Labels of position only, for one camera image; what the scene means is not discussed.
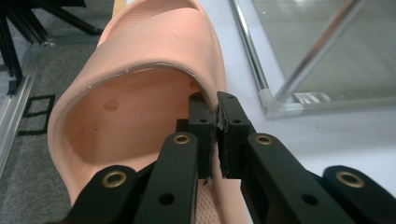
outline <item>pink sandal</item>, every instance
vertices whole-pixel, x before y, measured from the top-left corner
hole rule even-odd
[[[49,120],[49,151],[71,202],[93,175],[118,164],[141,170],[158,157],[188,98],[200,91],[213,113],[225,91],[215,30],[195,0],[141,0],[104,30],[98,48]],[[247,223],[239,181],[199,182],[198,223]]]

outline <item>metal rod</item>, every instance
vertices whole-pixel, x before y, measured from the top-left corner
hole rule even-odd
[[[276,99],[285,103],[296,89],[308,77],[320,60],[341,37],[348,25],[353,22],[368,0],[348,0],[335,13],[329,25],[319,37],[316,44],[308,51],[291,77],[283,84]]]
[[[265,80],[264,72],[262,71],[262,66],[260,64],[259,57],[257,56],[256,49],[254,48],[253,40],[251,39],[250,31],[248,30],[248,25],[245,20],[244,13],[242,12],[241,7],[236,0],[230,0],[230,2],[233,14],[237,18],[236,21],[239,25],[239,31],[241,32],[245,49],[247,50],[247,58],[250,66],[253,69],[254,77],[256,79],[258,88],[260,90],[268,89],[268,84]]]

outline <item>table surface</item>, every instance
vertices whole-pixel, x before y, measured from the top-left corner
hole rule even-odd
[[[115,11],[131,0],[115,0]],[[230,2],[199,0],[219,36],[228,92],[235,95],[259,133],[276,136],[309,171],[322,175],[326,167],[345,165],[358,169],[396,196],[396,109],[368,108],[269,120],[258,96]],[[282,78],[276,58],[250,1],[240,1],[248,27],[270,85]]]

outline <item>black square outline on floor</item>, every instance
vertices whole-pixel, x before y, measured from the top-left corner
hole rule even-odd
[[[46,110],[38,111],[35,113],[29,113],[30,107],[32,106],[33,101],[37,100],[47,100],[49,99],[49,104]],[[41,130],[32,130],[32,131],[19,131],[18,136],[25,136],[25,135],[40,135],[47,133],[47,129],[49,127],[49,121],[50,121],[50,112],[52,111],[53,105],[55,104],[55,95],[44,95],[44,96],[34,96],[34,97],[29,97],[26,103],[26,107],[23,111],[22,117],[25,119],[29,119],[32,117],[37,117],[40,115],[46,115],[46,122],[44,124],[43,129]]]

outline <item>slide sandal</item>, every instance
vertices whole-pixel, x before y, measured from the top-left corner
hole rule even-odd
[[[53,108],[49,152],[73,204],[110,165],[141,170],[155,161],[188,98],[200,91],[212,113],[226,91],[215,30],[193,0],[141,0],[108,24],[98,48]],[[239,181],[198,183],[197,223],[247,223]]]

